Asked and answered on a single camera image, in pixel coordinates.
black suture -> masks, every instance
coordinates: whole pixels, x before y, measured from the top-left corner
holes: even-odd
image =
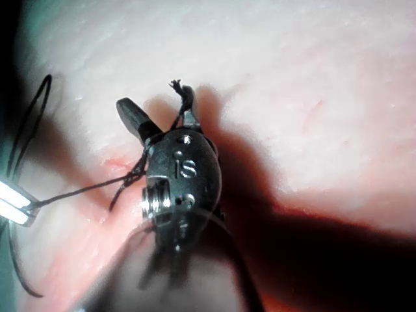
[[[18,128],[18,132],[17,132],[16,137],[14,138],[14,141],[13,141],[12,151],[10,152],[8,162],[7,162],[6,177],[9,178],[9,179],[10,179],[10,176],[12,176],[12,180],[14,180],[16,178],[16,172],[19,170],[20,162],[21,162],[23,156],[25,155],[25,152],[26,152],[27,148],[29,147],[29,144],[31,143],[32,139],[36,136],[36,133],[37,133],[38,128],[39,128],[39,124],[40,124],[40,122],[43,118],[43,115],[44,115],[47,100],[49,98],[49,93],[51,91],[51,85],[52,85],[52,75],[49,74],[49,75],[46,75],[46,77],[42,81],[36,95],[34,96],[33,100],[31,101],[31,104],[26,109],[25,114],[23,115],[22,121],[21,121],[21,123],[19,125],[19,128]],[[36,118],[35,124],[32,128],[32,131],[31,131],[28,139],[26,140],[26,142],[24,143],[21,151],[19,152],[18,159],[17,159],[16,164],[14,165],[14,169],[12,171],[16,150],[18,148],[18,143],[20,141],[20,138],[23,134],[23,129],[27,124],[27,120],[29,119],[29,115],[32,112],[33,107],[38,102],[38,99],[42,95],[42,92],[44,91],[45,87],[46,87],[46,91],[45,91],[44,100],[42,102],[42,106],[40,107],[40,112],[38,114],[38,117]],[[25,278],[22,274],[22,270],[20,269],[20,266],[19,266],[19,263],[18,263],[17,250],[14,247],[14,242],[13,242],[13,238],[12,238],[12,234],[11,234],[11,228],[10,227],[12,226],[12,224],[9,224],[8,221],[6,221],[5,224],[6,225],[3,227],[3,229],[6,229],[8,231],[8,242],[9,242],[9,246],[10,246],[10,257],[12,258],[14,271],[16,272],[16,275],[19,279],[20,285],[23,287],[23,289],[25,289],[25,291],[29,295],[31,295],[35,298],[42,298],[43,295],[38,294],[36,291],[32,290],[31,287],[29,286],[29,284],[25,281]]]
[[[69,192],[69,193],[58,195],[58,196],[54,196],[54,197],[49,198],[47,200],[36,201],[36,202],[33,202],[29,205],[29,209],[40,208],[40,207],[49,205],[50,203],[56,202],[58,200],[63,200],[64,198],[68,198],[68,197],[71,197],[71,196],[74,196],[74,195],[78,195],[80,193],[84,193],[84,192],[89,191],[89,190],[98,189],[100,187],[105,187],[105,186],[113,184],[115,182],[123,181],[123,180],[125,180],[129,177],[132,177],[132,176],[133,176],[133,174],[129,172],[125,176],[123,175],[122,177],[116,177],[115,179],[111,179],[111,180],[108,180],[106,182],[91,185],[89,187],[83,187],[83,188],[80,188],[79,190],[75,190],[73,192]]]
[[[33,107],[36,105],[39,97],[42,95],[42,92],[44,91],[44,88],[46,86],[45,96],[44,96],[44,100],[43,100],[39,115],[36,119],[36,122],[35,122],[35,125],[34,125],[33,129],[32,129],[30,137],[27,139],[26,143],[23,145],[23,149],[20,151],[20,153],[18,155],[18,160],[17,160],[16,165],[14,167],[13,175],[16,173],[16,170],[18,169],[18,166],[20,165],[20,161],[21,161],[24,153],[26,152],[27,147],[29,146],[29,143],[36,136],[36,132],[38,130],[40,120],[42,119],[42,117],[44,115],[44,110],[45,110],[45,107],[46,107],[46,103],[47,103],[47,100],[49,98],[49,93],[51,91],[51,85],[52,85],[52,76],[49,74],[49,75],[46,75],[46,77],[42,81],[42,84],[40,85],[36,95],[34,96],[33,100],[31,101],[31,104],[26,109],[25,114],[23,115],[23,118],[22,118],[22,120],[20,122],[20,125],[19,125],[18,133],[17,133],[17,135],[16,135],[16,137],[14,138],[14,141],[13,141],[12,151],[10,152],[10,156],[8,158],[7,171],[6,171],[6,176],[7,177],[10,177],[10,174],[12,173],[14,156],[16,154],[16,150],[18,148],[18,143],[20,141],[20,138],[23,134],[23,129],[27,124],[27,120],[29,119],[29,115],[32,112]]]
[[[2,221],[2,224],[0,225],[0,241],[1,241],[1,236],[3,235],[3,232],[5,231],[5,229],[7,228],[7,220],[3,220],[2,218],[0,221]]]
[[[22,271],[19,267],[19,263],[18,263],[18,260],[17,260],[17,257],[16,257],[17,251],[16,251],[16,247],[14,246],[14,243],[13,243],[12,232],[11,232],[9,226],[7,226],[7,228],[8,228],[8,245],[10,247],[10,254],[11,254],[11,258],[12,258],[12,262],[13,262],[13,267],[14,267],[14,270],[16,271],[16,275],[18,276],[18,279],[19,279],[19,282],[20,282],[21,286],[23,287],[23,289],[25,289],[25,291],[29,295],[31,295],[35,298],[43,298],[44,296],[42,294],[39,294],[36,291],[32,290],[30,288],[30,286],[26,283],[25,277],[22,274]]]
[[[13,162],[14,162],[14,155],[16,153],[20,137],[23,133],[23,128],[24,128],[25,124],[27,123],[27,119],[29,118],[29,115],[30,115],[31,111],[33,110],[34,105],[36,104],[38,98],[40,97],[40,95],[42,94],[42,91],[44,90],[44,88],[46,86],[44,101],[42,103],[39,115],[38,115],[38,117],[35,121],[35,125],[33,127],[31,135],[26,140],[26,143],[23,145],[23,148],[22,148],[22,150],[20,151],[20,153],[18,155],[18,159],[16,161],[16,165],[15,165],[14,170],[13,170],[13,176],[16,174],[16,172],[18,170],[18,168],[20,166],[20,162],[21,162],[21,160],[22,160],[22,158],[23,158],[31,140],[36,136],[37,130],[39,128],[40,121],[42,120],[42,117],[44,115],[47,100],[49,98],[49,93],[50,93],[50,90],[51,90],[51,82],[52,82],[52,76],[47,75],[44,78],[44,80],[42,81],[42,84],[40,85],[40,88],[38,89],[34,99],[32,100],[32,102],[29,105],[28,109],[26,110],[25,114],[23,115],[22,122],[19,126],[16,138],[14,139],[12,151],[10,152],[10,157],[8,159],[7,173],[6,173],[7,177],[10,177],[10,173],[12,172],[12,165],[13,165]],[[170,128],[172,130],[172,129],[175,129],[177,127],[177,124],[178,124],[180,118],[183,118],[184,111],[187,109],[184,105],[185,102],[186,102],[187,95],[183,91],[183,89],[180,85],[180,80],[172,81],[172,85],[170,85],[170,86],[182,97],[182,106],[181,106],[181,109],[179,110],[179,113],[178,113],[175,121],[173,122],[173,124]],[[144,148],[144,151],[143,151],[143,154],[142,154],[141,158],[135,164],[133,169],[128,174],[126,174],[125,176],[118,177],[118,178],[115,178],[115,179],[111,179],[111,180],[108,180],[106,182],[98,183],[96,185],[92,185],[92,186],[89,186],[89,187],[81,188],[79,190],[69,192],[69,193],[66,193],[66,194],[54,196],[54,197],[52,197],[48,200],[38,201],[36,203],[30,204],[29,208],[34,209],[34,208],[38,208],[38,207],[43,207],[45,205],[48,205],[52,202],[55,202],[55,201],[58,201],[58,200],[61,200],[61,199],[64,199],[64,198],[68,198],[68,197],[71,197],[71,196],[74,196],[74,195],[78,195],[80,193],[83,193],[83,192],[86,192],[86,191],[89,191],[89,190],[92,190],[92,189],[97,189],[97,188],[100,188],[100,187],[104,187],[104,186],[110,185],[110,184],[115,183],[115,182],[123,181],[123,185],[117,190],[116,194],[114,195],[114,197],[111,201],[110,211],[112,211],[112,208],[115,206],[115,204],[116,204],[118,198],[120,197],[120,194],[122,193],[122,191],[126,187],[132,185],[134,182],[140,180],[143,177],[143,175],[146,173],[144,171],[144,168],[145,168],[147,158],[148,158],[148,151],[151,148],[151,146],[154,145],[154,143],[156,143],[156,141],[160,140],[163,137],[163,135],[164,135],[164,133],[161,133],[160,135],[155,136],[154,138],[152,138],[149,141],[148,144],[146,144],[146,147]],[[14,267],[14,270],[16,271],[16,275],[19,279],[19,282],[20,282],[21,286],[25,289],[25,291],[29,295],[31,295],[35,298],[43,298],[43,295],[38,294],[36,291],[32,290],[29,287],[29,285],[25,281],[25,278],[23,277],[22,271],[21,271],[21,269],[19,267],[19,264],[18,264],[18,261],[17,261],[17,256],[16,256],[17,251],[14,247],[14,243],[13,243],[13,240],[12,240],[10,226],[9,226],[7,221],[0,227],[0,235],[5,229],[8,231],[10,255],[11,255],[11,258],[12,258],[13,267]]]

